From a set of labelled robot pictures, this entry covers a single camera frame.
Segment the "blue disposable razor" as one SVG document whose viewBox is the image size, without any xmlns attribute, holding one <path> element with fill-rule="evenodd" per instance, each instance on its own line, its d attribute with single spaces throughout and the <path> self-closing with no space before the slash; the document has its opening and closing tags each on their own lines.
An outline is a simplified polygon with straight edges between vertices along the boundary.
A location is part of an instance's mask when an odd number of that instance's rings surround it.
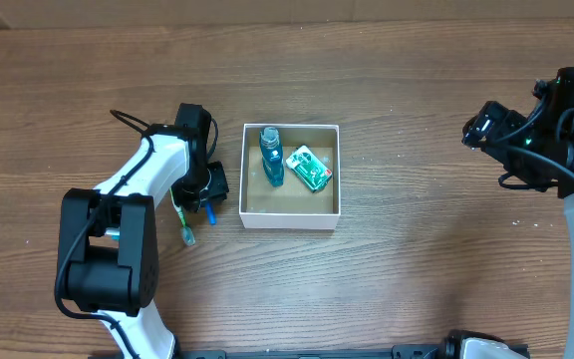
<svg viewBox="0 0 574 359">
<path fill-rule="evenodd" d="M 213 208 L 213 205 L 210 202 L 205 204 L 205 211 L 208 218 L 208 221 L 211 225 L 217 224 L 216 214 Z"/>
</svg>

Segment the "green white toothbrush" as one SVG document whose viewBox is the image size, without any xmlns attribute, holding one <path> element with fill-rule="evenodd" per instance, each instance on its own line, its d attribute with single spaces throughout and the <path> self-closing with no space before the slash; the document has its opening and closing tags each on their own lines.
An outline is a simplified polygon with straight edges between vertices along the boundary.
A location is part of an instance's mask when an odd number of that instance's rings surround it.
<svg viewBox="0 0 574 359">
<path fill-rule="evenodd" d="M 196 239 L 194 237 L 191 228 L 186 223 L 185 216 L 183 214 L 183 209 L 181 206 L 175 204 L 172 189 L 169 190 L 169 193 L 172 206 L 175 209 L 178 218 L 180 219 L 181 222 L 181 230 L 180 230 L 181 238 L 186 246 L 194 246 L 196 244 Z"/>
</svg>

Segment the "blue mouthwash bottle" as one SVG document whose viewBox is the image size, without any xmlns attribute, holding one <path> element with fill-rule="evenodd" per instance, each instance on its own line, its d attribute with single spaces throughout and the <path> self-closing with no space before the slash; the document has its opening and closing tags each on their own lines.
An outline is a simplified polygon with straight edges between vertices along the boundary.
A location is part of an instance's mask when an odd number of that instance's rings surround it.
<svg viewBox="0 0 574 359">
<path fill-rule="evenodd" d="M 262 163 L 269 183 L 279 187 L 284 182 L 283 147 L 277 128 L 265 127 L 259 134 Z"/>
</svg>

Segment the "green soap packet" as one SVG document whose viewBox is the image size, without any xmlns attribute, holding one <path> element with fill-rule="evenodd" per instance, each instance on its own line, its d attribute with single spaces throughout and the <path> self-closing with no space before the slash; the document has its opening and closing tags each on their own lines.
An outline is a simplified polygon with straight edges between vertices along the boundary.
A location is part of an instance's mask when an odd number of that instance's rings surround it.
<svg viewBox="0 0 574 359">
<path fill-rule="evenodd" d="M 305 145 L 287 158 L 286 166 L 311 192 L 323 190 L 333 176 L 332 171 Z"/>
</svg>

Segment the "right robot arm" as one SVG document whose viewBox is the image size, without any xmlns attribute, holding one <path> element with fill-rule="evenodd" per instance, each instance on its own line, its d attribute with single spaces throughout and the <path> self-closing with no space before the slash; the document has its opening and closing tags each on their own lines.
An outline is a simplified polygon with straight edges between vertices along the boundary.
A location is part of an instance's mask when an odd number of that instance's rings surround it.
<svg viewBox="0 0 574 359">
<path fill-rule="evenodd" d="M 564 202 L 571 247 L 570 317 L 564 355 L 574 358 L 574 67 L 536 82 L 538 102 L 528 116 L 489 101 L 462 128 L 462 142 L 503 165 L 498 183 L 515 190 L 556 189 Z"/>
</svg>

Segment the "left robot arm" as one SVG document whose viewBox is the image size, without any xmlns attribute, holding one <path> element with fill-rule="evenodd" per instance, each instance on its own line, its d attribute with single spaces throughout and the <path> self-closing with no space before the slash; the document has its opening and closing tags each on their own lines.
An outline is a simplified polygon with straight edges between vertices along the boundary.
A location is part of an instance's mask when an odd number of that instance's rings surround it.
<svg viewBox="0 0 574 359">
<path fill-rule="evenodd" d="M 97 320 L 122 358 L 179 358 L 154 294 L 159 262 L 155 210 L 170 197 L 179 214 L 213 208 L 229 192 L 213 116 L 181 104 L 173 124 L 149 124 L 114 110 L 141 136 L 138 151 L 93 189 L 72 188 L 62 200 L 54 299 L 67 317 Z"/>
</svg>

